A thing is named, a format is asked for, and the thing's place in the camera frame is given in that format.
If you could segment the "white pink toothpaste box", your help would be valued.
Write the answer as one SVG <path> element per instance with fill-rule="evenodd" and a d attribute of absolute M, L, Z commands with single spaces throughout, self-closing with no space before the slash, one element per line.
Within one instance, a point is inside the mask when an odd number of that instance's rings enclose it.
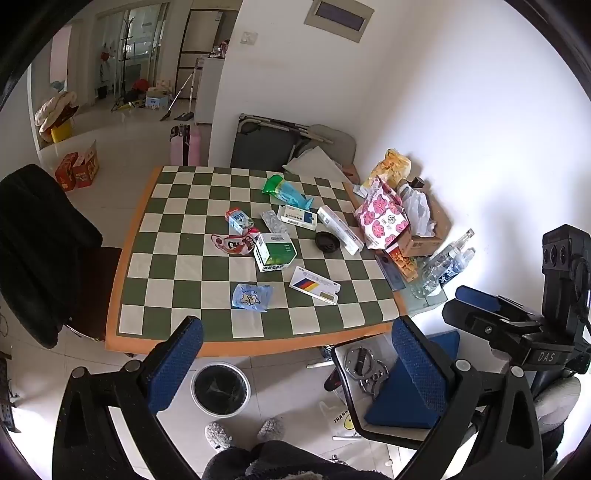
<path fill-rule="evenodd" d="M 355 232 L 335 214 L 335 211 L 327 205 L 322 205 L 318 208 L 318 219 L 322 224 L 341 241 L 342 246 L 346 249 L 349 255 L 356 255 L 363 250 L 363 241 L 356 235 Z"/>

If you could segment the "white box colourful stripes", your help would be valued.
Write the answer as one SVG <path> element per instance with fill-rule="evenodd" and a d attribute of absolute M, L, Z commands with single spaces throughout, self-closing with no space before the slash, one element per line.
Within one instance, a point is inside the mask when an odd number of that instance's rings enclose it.
<path fill-rule="evenodd" d="M 290 279 L 290 288 L 329 305 L 338 303 L 339 291 L 341 291 L 339 283 L 300 266 L 294 269 L 294 274 Z"/>

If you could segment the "green white medicine box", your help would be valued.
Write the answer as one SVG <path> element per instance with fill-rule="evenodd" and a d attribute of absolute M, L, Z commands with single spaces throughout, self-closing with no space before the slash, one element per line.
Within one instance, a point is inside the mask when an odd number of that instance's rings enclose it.
<path fill-rule="evenodd" d="M 287 233 L 260 233 L 253 249 L 257 268 L 262 273 L 286 269 L 297 257 Z"/>

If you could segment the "white trash bin black liner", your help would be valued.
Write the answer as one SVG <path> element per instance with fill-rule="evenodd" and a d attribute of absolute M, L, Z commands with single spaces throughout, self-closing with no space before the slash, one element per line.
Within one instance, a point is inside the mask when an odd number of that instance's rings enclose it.
<path fill-rule="evenodd" d="M 216 419 L 235 417 L 252 395 L 249 379 L 235 365 L 215 362 L 196 371 L 190 392 L 197 407 Z"/>

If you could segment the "left grey slipper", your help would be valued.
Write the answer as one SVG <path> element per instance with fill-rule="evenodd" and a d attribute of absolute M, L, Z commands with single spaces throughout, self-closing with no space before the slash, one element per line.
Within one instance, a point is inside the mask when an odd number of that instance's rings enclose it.
<path fill-rule="evenodd" d="M 228 430 L 217 421 L 211 422 L 204 427 L 204 437 L 209 446 L 216 452 L 228 450 L 235 443 Z"/>

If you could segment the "grey slipper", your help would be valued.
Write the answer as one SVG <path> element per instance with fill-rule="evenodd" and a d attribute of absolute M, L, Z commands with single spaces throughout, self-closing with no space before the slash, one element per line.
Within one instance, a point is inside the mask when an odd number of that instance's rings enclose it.
<path fill-rule="evenodd" d="M 284 432 L 286 432 L 286 429 L 284 429 L 283 421 L 279 418 L 270 418 L 263 422 L 256 438 L 259 443 L 283 441 Z"/>
<path fill-rule="evenodd" d="M 235 443 L 228 430 L 217 421 L 211 422 L 204 427 L 204 437 L 209 446 L 216 452 L 228 450 Z"/>

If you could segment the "pink floral paper bag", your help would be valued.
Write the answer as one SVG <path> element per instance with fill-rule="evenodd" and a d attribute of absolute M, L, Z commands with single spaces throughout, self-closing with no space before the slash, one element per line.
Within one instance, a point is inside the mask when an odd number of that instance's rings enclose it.
<path fill-rule="evenodd" d="M 374 179 L 368 195 L 353 216 L 370 250 L 388 248 L 410 225 L 402 199 L 379 177 Z"/>

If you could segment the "white stool with metal parts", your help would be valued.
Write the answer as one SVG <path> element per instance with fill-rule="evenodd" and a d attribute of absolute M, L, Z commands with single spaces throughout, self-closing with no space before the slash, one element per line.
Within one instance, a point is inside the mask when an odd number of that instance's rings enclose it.
<path fill-rule="evenodd" d="M 365 414 L 389 378 L 388 367 L 376 358 L 372 350 L 383 335 L 391 339 L 389 334 L 382 334 L 333 347 L 332 361 L 341 377 L 342 394 L 356 432 L 370 441 L 417 450 L 431 428 L 381 427 L 370 425 L 365 420 Z"/>

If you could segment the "yellow orange snack bag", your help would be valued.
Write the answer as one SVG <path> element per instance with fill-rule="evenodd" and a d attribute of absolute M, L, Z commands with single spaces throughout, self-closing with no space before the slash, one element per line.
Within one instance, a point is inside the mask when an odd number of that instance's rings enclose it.
<path fill-rule="evenodd" d="M 401 180 L 408 177 L 411 167 L 412 162 L 407 156 L 400 154 L 396 149 L 388 149 L 384 159 L 377 163 L 362 186 L 370 189 L 374 179 L 380 178 L 385 184 L 394 188 Z"/>

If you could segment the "smiley face plastic bag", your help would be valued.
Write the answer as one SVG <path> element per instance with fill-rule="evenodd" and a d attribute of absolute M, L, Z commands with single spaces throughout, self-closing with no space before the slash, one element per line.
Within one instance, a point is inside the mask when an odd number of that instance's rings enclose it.
<path fill-rule="evenodd" d="M 352 416 L 344 403 L 320 401 L 318 407 L 329 424 L 332 440 L 356 441 L 362 439 L 362 436 L 356 432 Z"/>

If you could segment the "black round lid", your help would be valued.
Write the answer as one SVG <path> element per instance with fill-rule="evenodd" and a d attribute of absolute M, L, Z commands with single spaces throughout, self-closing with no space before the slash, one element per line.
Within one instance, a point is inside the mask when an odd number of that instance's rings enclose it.
<path fill-rule="evenodd" d="M 323 253 L 334 253 L 341 248 L 341 241 L 328 231 L 320 231 L 315 234 L 315 246 Z"/>

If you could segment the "person's dark trouser legs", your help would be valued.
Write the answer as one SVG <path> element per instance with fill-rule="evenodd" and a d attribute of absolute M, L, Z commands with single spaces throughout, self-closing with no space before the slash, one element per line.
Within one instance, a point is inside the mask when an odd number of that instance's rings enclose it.
<path fill-rule="evenodd" d="M 287 442 L 273 440 L 250 450 L 231 447 L 216 453 L 201 479 L 387 479 L 387 476 L 325 460 Z"/>

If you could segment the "white blue medicine box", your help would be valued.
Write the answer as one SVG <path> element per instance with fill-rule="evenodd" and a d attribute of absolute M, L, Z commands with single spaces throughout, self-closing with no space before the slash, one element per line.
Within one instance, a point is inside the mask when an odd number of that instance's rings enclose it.
<path fill-rule="evenodd" d="M 307 230 L 315 231 L 318 225 L 318 215 L 290 205 L 280 205 L 277 217 L 281 222 Z"/>

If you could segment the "dark folded cot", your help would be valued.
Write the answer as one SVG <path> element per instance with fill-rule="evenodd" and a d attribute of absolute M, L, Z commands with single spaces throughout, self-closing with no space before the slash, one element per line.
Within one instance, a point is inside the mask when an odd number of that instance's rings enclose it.
<path fill-rule="evenodd" d="M 230 166 L 283 172 L 283 166 L 315 140 L 308 126 L 240 114 Z"/>

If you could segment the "pink suitcase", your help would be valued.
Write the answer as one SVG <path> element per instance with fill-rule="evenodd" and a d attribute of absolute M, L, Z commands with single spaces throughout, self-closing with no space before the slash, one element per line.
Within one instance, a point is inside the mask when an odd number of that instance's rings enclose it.
<path fill-rule="evenodd" d="M 170 130 L 170 164 L 198 166 L 200 164 L 200 131 L 196 125 L 179 124 Z"/>

